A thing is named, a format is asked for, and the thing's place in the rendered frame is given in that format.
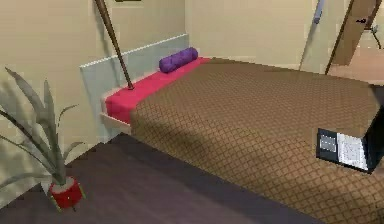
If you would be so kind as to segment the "purple bolster pillow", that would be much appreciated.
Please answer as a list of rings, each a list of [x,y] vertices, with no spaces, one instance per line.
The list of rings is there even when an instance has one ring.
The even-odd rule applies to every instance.
[[[159,69],[163,73],[170,73],[196,60],[197,57],[198,51],[193,47],[189,47],[175,54],[162,58],[159,61]]]

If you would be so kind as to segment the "bed with brown quilted cover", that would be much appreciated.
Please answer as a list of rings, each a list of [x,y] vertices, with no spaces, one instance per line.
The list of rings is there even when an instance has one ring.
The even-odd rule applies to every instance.
[[[164,74],[179,35],[125,52],[81,75],[100,135],[119,132],[325,224],[384,224],[384,163],[371,173],[316,157],[319,128],[362,138],[380,104],[371,84],[228,59]]]

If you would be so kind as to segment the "brown baseball bat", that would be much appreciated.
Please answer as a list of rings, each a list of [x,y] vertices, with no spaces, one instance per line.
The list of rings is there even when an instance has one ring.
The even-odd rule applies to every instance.
[[[133,90],[134,89],[134,86],[131,82],[131,79],[130,79],[130,76],[129,76],[129,73],[127,71],[127,67],[124,63],[124,60],[123,60],[123,57],[122,57],[122,54],[121,54],[121,51],[120,51],[120,47],[119,47],[119,44],[118,44],[118,41],[116,39],[116,35],[115,35],[115,32],[114,32],[114,28],[113,28],[113,25],[111,23],[111,19],[109,17],[109,13],[108,13],[108,10],[107,10],[107,7],[106,7],[106,3],[104,0],[94,0],[95,3],[96,3],[96,6],[97,6],[97,9],[99,11],[99,14],[102,18],[102,21],[104,23],[104,26],[107,30],[107,33],[111,39],[111,42],[112,42],[112,45],[114,47],[114,50],[117,54],[117,57],[118,57],[118,60],[119,60],[119,63],[120,63],[120,66],[121,66],[121,69],[123,70],[123,74],[124,74],[124,77],[125,77],[125,80],[127,82],[127,87],[129,90]]]

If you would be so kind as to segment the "house plant in red pot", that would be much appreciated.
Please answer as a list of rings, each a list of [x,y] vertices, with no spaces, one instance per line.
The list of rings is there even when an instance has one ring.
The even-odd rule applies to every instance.
[[[11,105],[7,100],[0,100],[0,116],[12,123],[23,135],[24,139],[17,143],[0,134],[0,139],[18,147],[33,157],[46,171],[44,173],[26,172],[7,178],[0,183],[0,189],[16,183],[22,179],[47,179],[46,196],[58,212],[71,208],[76,210],[76,204],[86,197],[79,181],[67,174],[65,161],[69,153],[83,144],[75,141],[64,150],[59,143],[58,128],[62,116],[68,110],[75,108],[76,104],[61,110],[56,117],[55,106],[50,86],[44,81],[44,95],[40,98],[33,87],[17,72],[5,68],[6,72],[14,79],[16,85],[32,106],[34,117],[28,121],[20,106]]]

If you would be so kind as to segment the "black open laptop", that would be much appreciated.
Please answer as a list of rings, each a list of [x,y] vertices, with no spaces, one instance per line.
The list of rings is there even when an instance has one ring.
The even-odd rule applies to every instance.
[[[319,128],[316,157],[371,174],[384,157],[384,86],[371,84],[380,108],[362,138]]]

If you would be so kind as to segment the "brown room door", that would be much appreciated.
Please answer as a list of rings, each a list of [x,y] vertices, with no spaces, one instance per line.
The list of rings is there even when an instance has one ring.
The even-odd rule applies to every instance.
[[[325,73],[329,72],[332,65],[350,64],[363,32],[372,25],[382,1],[350,0]],[[358,19],[367,21],[365,24],[357,23]]]

